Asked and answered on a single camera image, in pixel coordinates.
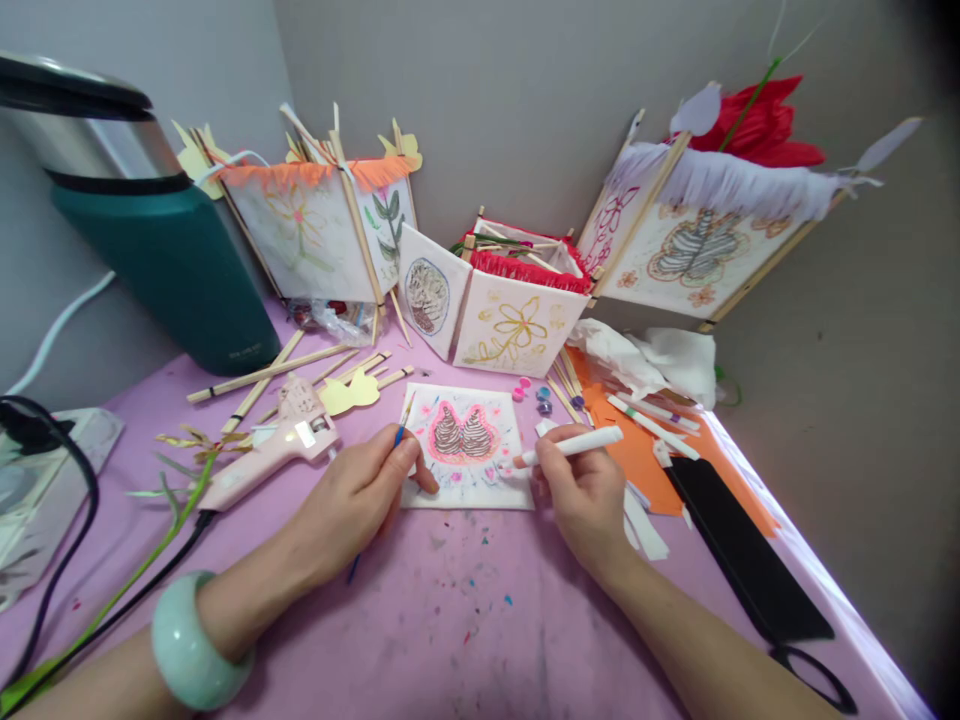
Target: paintbrush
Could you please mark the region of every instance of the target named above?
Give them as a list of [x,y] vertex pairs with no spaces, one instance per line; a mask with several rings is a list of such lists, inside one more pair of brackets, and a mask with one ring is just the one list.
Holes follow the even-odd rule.
[[[403,417],[400,419],[400,429],[397,430],[397,436],[393,439],[393,447],[396,448],[403,440],[403,432],[407,429],[407,420],[410,419],[410,410],[413,408],[413,400],[417,397],[416,391],[410,396],[410,402],[407,403],[407,409],[403,411]],[[350,574],[347,575],[347,585],[353,582],[353,576],[357,573],[357,565],[360,563],[360,556],[363,553],[357,553],[353,559],[353,565],[350,567]]]

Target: power strip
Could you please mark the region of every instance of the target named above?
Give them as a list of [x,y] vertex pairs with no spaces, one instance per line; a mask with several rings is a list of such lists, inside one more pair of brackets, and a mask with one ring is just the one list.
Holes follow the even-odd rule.
[[[100,408],[55,413],[73,420],[70,437],[100,473],[123,421]],[[0,434],[0,612],[43,576],[87,496],[87,484],[65,448],[22,457]]]

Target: orange paper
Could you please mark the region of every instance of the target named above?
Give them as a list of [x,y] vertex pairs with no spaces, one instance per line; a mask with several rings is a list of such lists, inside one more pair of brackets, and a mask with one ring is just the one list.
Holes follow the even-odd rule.
[[[616,425],[623,431],[623,440],[608,445],[607,452],[620,463],[627,481],[633,483],[650,500],[651,512],[679,517],[683,511],[683,501],[653,456],[654,436],[607,401],[607,390],[603,384],[591,381],[590,367],[582,352],[569,346],[567,351],[577,371],[577,377],[580,378],[580,384],[583,385],[583,399],[593,413],[597,427]],[[701,423],[700,437],[688,436],[684,442],[713,465],[760,531],[767,537],[773,537],[779,524],[750,489],[736,466],[727,458],[707,424]]]

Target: pink table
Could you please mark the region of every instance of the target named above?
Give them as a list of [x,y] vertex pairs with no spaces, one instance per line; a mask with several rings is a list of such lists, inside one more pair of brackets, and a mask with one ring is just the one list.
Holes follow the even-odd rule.
[[[285,341],[293,329],[274,315]],[[295,354],[328,344],[326,336],[307,336]],[[390,372],[412,364],[418,368],[413,379],[420,382],[504,391],[516,385],[511,376],[446,365],[419,338],[410,350],[396,327],[378,348],[393,352]],[[307,366],[303,373],[313,376],[331,361]],[[182,356],[107,404],[127,428],[100,477],[97,521],[60,582],[42,636],[42,657],[75,639],[166,531],[165,500],[125,493],[158,487],[157,473],[164,466],[154,458],[156,451],[190,464],[189,451],[154,442],[158,433],[177,434],[184,422],[211,436],[218,433],[244,393],[193,407],[184,399],[214,382]],[[276,403],[280,384],[274,381],[251,417]],[[376,405],[338,418],[344,441],[366,440],[397,420],[404,389],[405,383],[397,383]],[[516,409],[530,444],[539,420],[535,402],[527,399]],[[559,406],[554,419],[566,420]],[[722,433],[715,420],[714,425]],[[836,673],[862,717],[932,717],[729,445],[783,526],[774,547],[837,632],[836,641],[806,643],[803,649]],[[323,470],[304,463],[288,466],[219,518],[182,571],[227,568],[290,517]],[[657,569],[766,649],[700,535],[678,518],[656,516],[653,523],[670,546],[669,559]],[[41,591],[42,586],[34,587],[0,615],[3,647],[17,649],[3,653],[0,677],[6,677],[23,647]],[[154,593],[131,613],[96,652],[148,623],[157,597]],[[548,513],[413,511],[401,514],[387,542],[364,553],[352,585],[346,585],[344,574],[277,623],[258,647],[249,684],[222,715],[652,719],[684,712],[650,653],[566,549]]]

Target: white fringe paper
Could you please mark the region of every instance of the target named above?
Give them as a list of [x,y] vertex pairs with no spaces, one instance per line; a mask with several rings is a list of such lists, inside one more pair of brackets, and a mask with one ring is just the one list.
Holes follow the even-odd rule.
[[[620,192],[653,182],[670,151],[666,144],[637,143],[617,159],[607,185]],[[664,205],[690,205],[799,222],[823,220],[830,200],[851,183],[873,182],[810,172],[806,168],[767,168],[728,153],[687,149],[657,198]]]

